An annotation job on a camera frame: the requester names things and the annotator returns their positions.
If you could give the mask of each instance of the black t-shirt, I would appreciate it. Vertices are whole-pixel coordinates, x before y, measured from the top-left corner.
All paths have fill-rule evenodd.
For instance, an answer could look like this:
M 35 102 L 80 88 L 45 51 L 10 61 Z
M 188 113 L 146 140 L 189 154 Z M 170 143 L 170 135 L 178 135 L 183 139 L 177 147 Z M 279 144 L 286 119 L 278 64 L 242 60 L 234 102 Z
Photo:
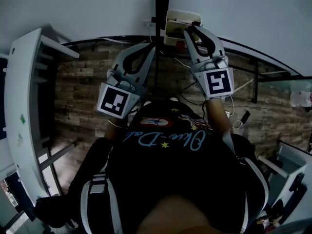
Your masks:
M 97 142 L 70 192 L 81 192 L 81 183 L 105 165 L 111 149 L 107 145 L 112 143 L 103 139 Z M 120 143 L 114 143 L 106 174 L 116 192 L 124 233 L 134 233 L 166 195 L 189 199 L 216 229 L 241 231 L 246 196 L 241 164 L 222 136 L 181 102 L 155 101 L 141 108 Z M 103 196 L 105 203 L 99 205 L 100 200 L 91 199 L 88 204 L 93 202 L 95 208 L 104 209 L 105 217 L 88 208 L 90 226 L 100 224 L 111 231 L 109 196 Z

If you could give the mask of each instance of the forearm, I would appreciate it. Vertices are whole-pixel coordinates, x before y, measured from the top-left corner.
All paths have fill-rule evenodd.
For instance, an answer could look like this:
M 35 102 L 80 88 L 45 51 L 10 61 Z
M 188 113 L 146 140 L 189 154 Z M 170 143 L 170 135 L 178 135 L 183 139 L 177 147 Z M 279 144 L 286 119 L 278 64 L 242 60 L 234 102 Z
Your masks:
M 206 101 L 208 123 L 219 134 L 227 131 L 232 132 L 232 126 L 225 113 L 221 99 L 211 99 Z
M 105 138 L 111 141 L 118 141 L 119 138 L 124 136 L 127 130 L 128 117 L 124 119 L 112 117 L 110 121 L 112 122 L 112 124 L 109 123 L 107 131 L 105 133 Z

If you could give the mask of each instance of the skin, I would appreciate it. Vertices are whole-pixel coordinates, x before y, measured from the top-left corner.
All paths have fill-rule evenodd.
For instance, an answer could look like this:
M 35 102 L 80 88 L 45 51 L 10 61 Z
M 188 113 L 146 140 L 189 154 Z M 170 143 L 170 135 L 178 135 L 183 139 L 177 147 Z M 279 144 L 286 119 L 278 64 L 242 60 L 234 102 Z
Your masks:
M 221 99 L 206 101 L 209 124 L 222 135 L 232 131 L 232 126 L 223 108 Z M 106 139 L 118 141 L 125 134 L 127 118 L 112 118 Z M 188 199 L 169 195 L 161 199 L 141 222 L 136 234 L 222 234 L 214 229 L 206 216 Z

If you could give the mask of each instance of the yellow star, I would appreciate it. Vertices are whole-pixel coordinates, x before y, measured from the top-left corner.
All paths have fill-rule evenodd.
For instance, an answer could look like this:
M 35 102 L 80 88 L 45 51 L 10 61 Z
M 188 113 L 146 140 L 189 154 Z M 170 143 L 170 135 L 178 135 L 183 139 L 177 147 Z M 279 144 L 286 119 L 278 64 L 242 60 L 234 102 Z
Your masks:
M 162 143 L 161 145 L 162 145 L 162 147 L 164 147 L 164 148 L 169 147 L 169 146 L 168 146 L 168 143 L 166 143 L 166 142 Z

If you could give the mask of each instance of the green sticker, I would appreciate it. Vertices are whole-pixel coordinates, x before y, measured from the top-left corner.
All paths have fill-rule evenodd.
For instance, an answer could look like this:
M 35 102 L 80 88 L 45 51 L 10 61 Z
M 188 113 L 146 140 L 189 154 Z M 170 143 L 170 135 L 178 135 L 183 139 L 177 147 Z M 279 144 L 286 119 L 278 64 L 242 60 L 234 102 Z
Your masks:
M 20 115 L 20 120 L 21 120 L 22 124 L 24 125 L 25 124 L 25 118 L 24 118 L 23 114 Z

